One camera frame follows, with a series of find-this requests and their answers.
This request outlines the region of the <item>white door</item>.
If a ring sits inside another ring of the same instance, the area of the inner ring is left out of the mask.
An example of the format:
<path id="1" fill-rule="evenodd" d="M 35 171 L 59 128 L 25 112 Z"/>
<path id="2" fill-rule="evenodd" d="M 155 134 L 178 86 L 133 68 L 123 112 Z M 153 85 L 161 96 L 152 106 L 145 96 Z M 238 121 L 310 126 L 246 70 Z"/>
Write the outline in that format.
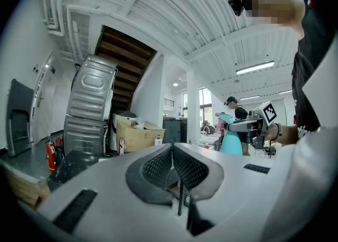
<path id="1" fill-rule="evenodd" d="M 30 141 L 37 143 L 49 135 L 50 129 L 50 66 L 54 60 L 52 52 L 44 62 L 37 78 L 30 115 Z"/>

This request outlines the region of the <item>white ceiling pipes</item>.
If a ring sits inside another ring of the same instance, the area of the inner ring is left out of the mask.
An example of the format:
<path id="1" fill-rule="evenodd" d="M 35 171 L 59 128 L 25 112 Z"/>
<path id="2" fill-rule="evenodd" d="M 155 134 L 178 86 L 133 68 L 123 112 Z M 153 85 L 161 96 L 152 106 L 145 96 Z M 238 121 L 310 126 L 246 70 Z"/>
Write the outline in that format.
<path id="1" fill-rule="evenodd" d="M 72 36 L 73 27 L 71 24 L 70 6 L 63 7 L 63 0 L 43 0 L 44 23 L 46 24 L 49 35 L 66 38 L 65 23 L 67 24 L 69 42 L 71 45 L 72 56 L 78 62 L 75 44 Z"/>

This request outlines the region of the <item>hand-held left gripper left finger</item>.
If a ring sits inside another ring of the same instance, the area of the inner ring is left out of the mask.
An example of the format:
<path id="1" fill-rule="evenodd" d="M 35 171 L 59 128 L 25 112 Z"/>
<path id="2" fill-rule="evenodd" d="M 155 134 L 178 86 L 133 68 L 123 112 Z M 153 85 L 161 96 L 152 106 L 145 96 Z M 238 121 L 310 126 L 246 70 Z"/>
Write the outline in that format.
<path id="1" fill-rule="evenodd" d="M 126 183 L 143 202 L 170 206 L 173 196 L 166 191 L 166 179 L 172 167 L 172 145 L 155 148 L 154 152 L 130 164 L 126 171 Z"/>

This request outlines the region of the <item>person's right forearm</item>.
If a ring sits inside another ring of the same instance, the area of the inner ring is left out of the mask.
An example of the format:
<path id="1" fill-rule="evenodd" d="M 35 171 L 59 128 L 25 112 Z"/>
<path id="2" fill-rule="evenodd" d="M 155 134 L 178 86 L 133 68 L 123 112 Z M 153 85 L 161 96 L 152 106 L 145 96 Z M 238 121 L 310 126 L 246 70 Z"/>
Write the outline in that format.
<path id="1" fill-rule="evenodd" d="M 268 127 L 266 141 L 280 143 L 281 145 L 296 144 L 299 140 L 297 126 L 283 126 L 272 123 Z"/>

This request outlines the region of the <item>black table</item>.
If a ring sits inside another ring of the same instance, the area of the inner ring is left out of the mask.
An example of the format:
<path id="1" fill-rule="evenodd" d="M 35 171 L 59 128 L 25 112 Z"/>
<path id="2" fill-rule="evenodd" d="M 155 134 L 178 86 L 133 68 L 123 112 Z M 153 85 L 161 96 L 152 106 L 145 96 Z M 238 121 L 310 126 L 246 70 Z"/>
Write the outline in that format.
<path id="1" fill-rule="evenodd" d="M 55 191 L 92 165 L 111 157 L 112 154 L 90 154 L 87 152 L 71 151 L 61 160 L 57 168 L 47 178 L 46 182 L 50 192 Z"/>

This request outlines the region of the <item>teal spray bottle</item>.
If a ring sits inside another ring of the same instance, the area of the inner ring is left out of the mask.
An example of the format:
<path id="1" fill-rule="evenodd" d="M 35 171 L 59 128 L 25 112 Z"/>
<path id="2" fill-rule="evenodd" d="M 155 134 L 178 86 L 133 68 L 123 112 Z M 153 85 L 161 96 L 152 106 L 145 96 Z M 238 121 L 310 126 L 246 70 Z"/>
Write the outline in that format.
<path id="1" fill-rule="evenodd" d="M 226 114 L 226 118 L 228 124 L 233 123 L 233 117 L 231 115 Z M 224 130 L 224 137 L 220 152 L 242 156 L 241 141 L 238 137 L 237 132 L 231 132 L 227 129 Z"/>

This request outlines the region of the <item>long ceiling light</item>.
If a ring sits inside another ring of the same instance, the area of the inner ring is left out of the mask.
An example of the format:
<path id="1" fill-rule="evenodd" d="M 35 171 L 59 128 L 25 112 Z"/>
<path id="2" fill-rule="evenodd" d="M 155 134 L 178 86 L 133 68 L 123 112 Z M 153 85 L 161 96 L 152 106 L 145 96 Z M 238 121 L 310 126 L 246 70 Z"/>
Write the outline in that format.
<path id="1" fill-rule="evenodd" d="M 239 69 L 239 70 L 236 71 L 236 75 L 239 76 L 239 75 L 247 74 L 247 73 L 250 73 L 250 72 L 253 72 L 253 71 L 271 68 L 274 65 L 275 65 L 274 60 L 271 60 L 271 61 L 268 61 L 268 62 L 257 64 L 255 66 L 250 66 L 250 67 Z"/>

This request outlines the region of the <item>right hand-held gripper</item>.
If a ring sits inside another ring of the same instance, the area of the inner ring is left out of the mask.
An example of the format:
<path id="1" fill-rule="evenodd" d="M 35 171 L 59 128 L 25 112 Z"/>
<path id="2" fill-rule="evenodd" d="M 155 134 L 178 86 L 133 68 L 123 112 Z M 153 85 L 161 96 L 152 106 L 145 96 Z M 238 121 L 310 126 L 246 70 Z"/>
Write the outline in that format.
<path id="1" fill-rule="evenodd" d="M 235 120 L 227 125 L 231 132 L 248 132 L 248 142 L 254 148 L 266 148 L 265 138 L 269 126 L 277 117 L 276 111 L 271 103 L 267 101 L 255 109 L 249 111 L 247 119 Z"/>

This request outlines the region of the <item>large cardboard box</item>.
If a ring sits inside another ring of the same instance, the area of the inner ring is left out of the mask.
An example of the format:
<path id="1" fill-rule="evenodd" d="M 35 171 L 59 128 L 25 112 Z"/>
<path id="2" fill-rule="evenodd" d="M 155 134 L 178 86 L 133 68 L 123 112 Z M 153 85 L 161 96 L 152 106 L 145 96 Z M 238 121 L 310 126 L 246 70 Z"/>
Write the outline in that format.
<path id="1" fill-rule="evenodd" d="M 120 141 L 124 141 L 124 153 L 136 152 L 147 147 L 155 146 L 156 139 L 163 139 L 165 129 L 152 123 L 144 122 L 144 129 L 135 129 L 136 121 L 123 117 L 116 122 L 117 152 L 120 153 Z"/>

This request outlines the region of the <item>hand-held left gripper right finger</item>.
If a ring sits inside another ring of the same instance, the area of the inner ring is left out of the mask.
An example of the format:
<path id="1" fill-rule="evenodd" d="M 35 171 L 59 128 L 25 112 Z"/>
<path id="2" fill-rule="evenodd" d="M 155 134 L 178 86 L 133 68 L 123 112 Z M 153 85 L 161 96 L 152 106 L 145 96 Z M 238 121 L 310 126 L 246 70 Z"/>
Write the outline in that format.
<path id="1" fill-rule="evenodd" d="M 193 200 L 213 197 L 224 179 L 220 164 L 182 144 L 173 144 L 173 166 Z"/>

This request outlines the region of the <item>stack of wooden boards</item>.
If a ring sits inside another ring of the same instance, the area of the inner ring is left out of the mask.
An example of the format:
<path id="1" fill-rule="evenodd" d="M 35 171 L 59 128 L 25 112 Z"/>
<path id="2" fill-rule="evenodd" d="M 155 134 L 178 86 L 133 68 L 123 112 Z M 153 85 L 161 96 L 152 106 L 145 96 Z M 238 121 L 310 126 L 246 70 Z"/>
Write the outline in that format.
<path id="1" fill-rule="evenodd" d="M 0 161 L 0 170 L 15 197 L 33 209 L 51 194 L 46 181 L 29 176 L 3 161 Z"/>

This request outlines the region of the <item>black cabinet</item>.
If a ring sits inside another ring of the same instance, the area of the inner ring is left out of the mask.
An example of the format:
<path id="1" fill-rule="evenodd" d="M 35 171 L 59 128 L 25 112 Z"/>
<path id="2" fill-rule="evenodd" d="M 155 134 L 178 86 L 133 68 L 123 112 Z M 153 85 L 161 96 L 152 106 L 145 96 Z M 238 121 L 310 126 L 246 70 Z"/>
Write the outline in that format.
<path id="1" fill-rule="evenodd" d="M 163 128 L 165 129 L 163 143 L 187 142 L 187 118 L 164 117 Z"/>

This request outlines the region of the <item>wooden staircase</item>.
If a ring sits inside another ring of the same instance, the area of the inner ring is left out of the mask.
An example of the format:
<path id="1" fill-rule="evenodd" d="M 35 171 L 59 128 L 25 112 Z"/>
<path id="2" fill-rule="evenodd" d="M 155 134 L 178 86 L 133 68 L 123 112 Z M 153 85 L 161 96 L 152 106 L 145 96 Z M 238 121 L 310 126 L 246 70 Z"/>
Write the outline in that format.
<path id="1" fill-rule="evenodd" d="M 95 55 L 117 64 L 111 112 L 130 110 L 133 94 L 156 51 L 141 41 L 103 26 Z"/>

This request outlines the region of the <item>window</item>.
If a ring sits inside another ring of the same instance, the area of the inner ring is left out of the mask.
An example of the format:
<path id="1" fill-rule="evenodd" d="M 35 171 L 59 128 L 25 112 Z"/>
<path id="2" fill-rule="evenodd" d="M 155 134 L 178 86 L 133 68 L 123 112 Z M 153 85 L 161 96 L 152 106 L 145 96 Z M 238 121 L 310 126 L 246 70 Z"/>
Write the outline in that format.
<path id="1" fill-rule="evenodd" d="M 182 95 L 183 103 L 183 115 L 187 117 L 187 93 Z M 212 110 L 212 97 L 211 92 L 207 88 L 199 90 L 199 103 L 200 103 L 200 127 L 204 123 L 212 124 L 213 110 Z"/>

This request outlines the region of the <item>pink appliance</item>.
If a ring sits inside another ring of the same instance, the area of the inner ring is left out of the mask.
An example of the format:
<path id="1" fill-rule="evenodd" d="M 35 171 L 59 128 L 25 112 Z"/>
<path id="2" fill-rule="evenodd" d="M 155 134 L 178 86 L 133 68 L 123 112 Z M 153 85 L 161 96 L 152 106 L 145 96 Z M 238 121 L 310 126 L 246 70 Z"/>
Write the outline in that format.
<path id="1" fill-rule="evenodd" d="M 221 113 L 216 113 L 215 116 L 218 118 L 218 123 L 216 125 L 215 132 L 226 130 L 227 124 L 228 124 L 226 114 L 221 112 Z"/>

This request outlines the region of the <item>person's black t-shirt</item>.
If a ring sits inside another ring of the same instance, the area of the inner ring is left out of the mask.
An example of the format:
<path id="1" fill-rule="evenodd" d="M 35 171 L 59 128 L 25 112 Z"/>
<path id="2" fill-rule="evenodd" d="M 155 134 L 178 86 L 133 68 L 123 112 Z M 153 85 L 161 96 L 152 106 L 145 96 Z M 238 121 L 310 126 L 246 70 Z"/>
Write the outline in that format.
<path id="1" fill-rule="evenodd" d="M 323 60 L 335 34 L 333 24 L 316 8 L 316 0 L 304 0 L 304 3 L 304 37 L 298 42 L 292 70 L 292 95 L 298 138 L 316 131 L 320 126 L 315 111 L 303 92 L 303 86 Z"/>

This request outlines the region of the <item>grey washing machine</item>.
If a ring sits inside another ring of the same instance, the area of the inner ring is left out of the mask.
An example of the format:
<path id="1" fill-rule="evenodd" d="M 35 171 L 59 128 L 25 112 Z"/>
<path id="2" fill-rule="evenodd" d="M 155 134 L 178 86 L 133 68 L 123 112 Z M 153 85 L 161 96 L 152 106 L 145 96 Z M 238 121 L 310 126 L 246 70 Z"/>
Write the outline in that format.
<path id="1" fill-rule="evenodd" d="M 67 114 L 95 121 L 107 121 L 111 109 L 118 64 L 89 55 L 73 79 Z"/>
<path id="2" fill-rule="evenodd" d="M 80 152 L 89 155 L 104 153 L 106 121 L 66 116 L 63 130 L 64 153 Z"/>

